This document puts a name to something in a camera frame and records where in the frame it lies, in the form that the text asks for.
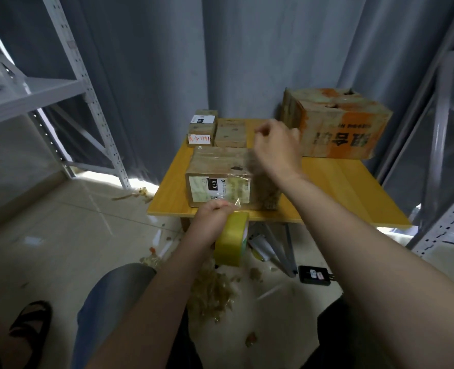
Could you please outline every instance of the left hand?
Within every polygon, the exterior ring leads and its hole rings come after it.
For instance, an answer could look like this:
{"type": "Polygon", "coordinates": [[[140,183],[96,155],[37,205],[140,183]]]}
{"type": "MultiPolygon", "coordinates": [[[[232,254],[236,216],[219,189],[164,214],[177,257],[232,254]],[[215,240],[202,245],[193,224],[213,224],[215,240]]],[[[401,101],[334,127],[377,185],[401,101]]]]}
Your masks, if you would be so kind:
{"type": "Polygon", "coordinates": [[[208,250],[222,233],[227,217],[234,212],[235,205],[223,199],[212,199],[197,211],[181,242],[208,250]]]}

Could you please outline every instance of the right arm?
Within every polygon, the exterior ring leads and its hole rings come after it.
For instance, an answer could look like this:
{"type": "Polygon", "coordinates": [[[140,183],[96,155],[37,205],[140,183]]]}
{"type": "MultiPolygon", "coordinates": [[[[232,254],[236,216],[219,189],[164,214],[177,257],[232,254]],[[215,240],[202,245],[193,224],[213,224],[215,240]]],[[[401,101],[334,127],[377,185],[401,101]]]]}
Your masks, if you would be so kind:
{"type": "Polygon", "coordinates": [[[349,301],[398,367],[454,367],[454,283],[302,173],[298,130],[270,120],[255,153],[300,213],[349,301]]]}

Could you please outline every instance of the cardboard box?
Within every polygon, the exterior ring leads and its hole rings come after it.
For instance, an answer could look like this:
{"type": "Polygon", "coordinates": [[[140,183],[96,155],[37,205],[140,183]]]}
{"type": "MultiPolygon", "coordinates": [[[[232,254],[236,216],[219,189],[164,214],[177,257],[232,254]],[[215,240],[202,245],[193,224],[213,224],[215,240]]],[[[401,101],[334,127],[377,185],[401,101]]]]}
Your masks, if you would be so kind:
{"type": "Polygon", "coordinates": [[[186,171],[190,207],[210,199],[239,200],[242,210],[276,210],[278,187],[257,164],[252,149],[197,147],[186,171]]]}
{"type": "Polygon", "coordinates": [[[198,145],[213,146],[217,130],[217,110],[196,110],[188,127],[186,143],[190,148],[198,145]]]}
{"type": "Polygon", "coordinates": [[[215,134],[215,146],[219,148],[245,148],[247,142],[244,121],[219,119],[217,133],[215,134]]]}
{"type": "Polygon", "coordinates": [[[352,89],[286,88],[281,120],[299,128],[303,156],[369,159],[392,114],[352,89]]]}

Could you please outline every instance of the yellow table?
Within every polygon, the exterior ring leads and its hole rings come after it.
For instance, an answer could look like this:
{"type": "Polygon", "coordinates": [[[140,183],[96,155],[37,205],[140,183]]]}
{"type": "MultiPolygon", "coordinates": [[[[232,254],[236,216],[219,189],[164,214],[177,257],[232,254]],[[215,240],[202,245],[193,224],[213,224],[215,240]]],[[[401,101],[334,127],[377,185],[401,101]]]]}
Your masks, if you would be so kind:
{"type": "MultiPolygon", "coordinates": [[[[253,147],[254,129],[265,119],[239,119],[246,123],[247,144],[253,147]]],[[[154,216],[193,217],[197,209],[186,198],[185,173],[193,148],[183,143],[148,208],[154,216]]],[[[302,168],[310,180],[335,201],[374,226],[408,228],[408,218],[372,177],[360,160],[303,158],[302,168]]],[[[302,223],[300,215],[282,195],[278,210],[249,211],[251,221],[302,223]]]]}

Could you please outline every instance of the packing tape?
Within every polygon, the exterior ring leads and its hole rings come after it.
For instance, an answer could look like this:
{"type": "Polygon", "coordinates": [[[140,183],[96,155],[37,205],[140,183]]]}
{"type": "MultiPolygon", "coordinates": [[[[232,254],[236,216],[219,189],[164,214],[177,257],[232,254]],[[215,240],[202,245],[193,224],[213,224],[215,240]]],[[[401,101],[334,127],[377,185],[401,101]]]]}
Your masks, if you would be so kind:
{"type": "Polygon", "coordinates": [[[239,266],[246,250],[249,214],[235,211],[227,218],[223,232],[215,241],[213,257],[215,264],[239,266]]]}

